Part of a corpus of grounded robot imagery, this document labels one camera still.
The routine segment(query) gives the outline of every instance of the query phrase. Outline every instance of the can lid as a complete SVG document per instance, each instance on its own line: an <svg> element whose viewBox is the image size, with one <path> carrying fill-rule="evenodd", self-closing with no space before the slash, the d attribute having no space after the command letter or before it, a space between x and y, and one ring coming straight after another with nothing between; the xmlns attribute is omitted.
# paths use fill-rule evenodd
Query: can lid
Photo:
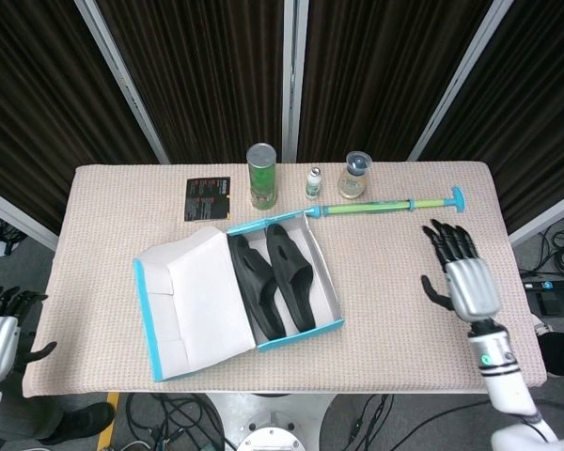
<svg viewBox="0 0 564 451"><path fill-rule="evenodd" d="M363 176L372 164L366 152L350 152L347 155L347 170L354 176Z"/></svg>
<svg viewBox="0 0 564 451"><path fill-rule="evenodd" d="M269 167L275 163L275 149L267 143L257 143L246 152L246 162L254 167Z"/></svg>

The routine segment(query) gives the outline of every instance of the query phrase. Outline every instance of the plastic syringe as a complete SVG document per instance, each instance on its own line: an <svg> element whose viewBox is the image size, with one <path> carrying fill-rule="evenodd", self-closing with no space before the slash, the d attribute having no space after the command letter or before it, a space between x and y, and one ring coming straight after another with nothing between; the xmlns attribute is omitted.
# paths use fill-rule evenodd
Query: plastic syringe
<svg viewBox="0 0 564 451"><path fill-rule="evenodd" d="M270 224L286 221L287 219L296 218L303 214L313 218L322 216L330 216L332 214L352 214L352 213L386 213L399 210L415 210L430 209L434 207L455 207L458 212L462 212L465 208L462 190L454 186L452 189L453 197L448 199L430 199L430 200L391 200L381 202L364 202L361 204L341 204L341 205L314 205L305 210L290 211L288 213L278 214L270 218L261 218L248 223L233 225L227 231L228 235L238 235L240 233L249 233L256 230L267 228Z"/></svg>
<svg viewBox="0 0 564 451"><path fill-rule="evenodd" d="M458 212L462 212L465 208L462 190L458 186L454 186L451 190L453 192L453 197L446 199L407 199L397 201L364 202L361 204L324 205L320 207L320 214L321 216L329 216L331 214L386 213L398 210L430 209L451 206L455 206Z"/></svg>

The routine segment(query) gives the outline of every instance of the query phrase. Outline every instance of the slipper pair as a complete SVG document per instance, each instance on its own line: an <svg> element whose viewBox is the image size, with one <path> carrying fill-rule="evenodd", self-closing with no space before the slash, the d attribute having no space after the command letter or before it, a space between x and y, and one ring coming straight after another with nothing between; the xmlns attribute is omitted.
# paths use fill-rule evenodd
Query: slipper pair
<svg viewBox="0 0 564 451"><path fill-rule="evenodd" d="M272 266L259 251L249 247L243 235L227 238L244 304L269 340L282 338L286 332L274 303L275 291L280 288L297 329L314 329L309 304L313 268L282 225L268 226L265 235Z"/></svg>

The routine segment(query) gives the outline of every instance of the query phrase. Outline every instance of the table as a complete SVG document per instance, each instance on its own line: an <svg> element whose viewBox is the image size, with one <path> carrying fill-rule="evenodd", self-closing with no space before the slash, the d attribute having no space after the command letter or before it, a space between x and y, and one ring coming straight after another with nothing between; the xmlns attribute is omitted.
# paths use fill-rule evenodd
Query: table
<svg viewBox="0 0 564 451"><path fill-rule="evenodd" d="M488 262L528 385L546 379L525 293L487 166L475 162L374 163L359 201L449 197L461 186L466 210L454 208L310 220L330 269L344 327L282 349L249 351L175 381L151 380L132 259L146 248L183 239L205 223L183 220L186 180L231 177L226 230L259 217L311 205L308 164L280 164L273 209L250 205L244 164L92 165L80 167L55 253L34 350L58 343L30 364L27 397L108 391L151 392L480 392L482 378L466 340L468 326L431 303L419 282L444 278L421 226L430 218L459 224ZM319 164L321 204L337 193L340 163Z"/></svg>

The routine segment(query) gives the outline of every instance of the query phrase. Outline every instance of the yellow floor marking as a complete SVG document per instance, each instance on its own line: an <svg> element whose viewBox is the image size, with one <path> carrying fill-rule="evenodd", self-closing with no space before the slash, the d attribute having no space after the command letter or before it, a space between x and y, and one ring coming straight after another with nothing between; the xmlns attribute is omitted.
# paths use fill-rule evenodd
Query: yellow floor marking
<svg viewBox="0 0 564 451"><path fill-rule="evenodd" d="M117 412L117 404L119 403L119 393L110 392L106 396L106 402L111 404L113 406L113 409L115 409L115 412ZM113 423L111 423L107 429L101 432L101 435L98 438L98 446L96 447L96 451L101 451L101 449L108 448L111 445L114 425L115 425L115 420L113 420Z"/></svg>

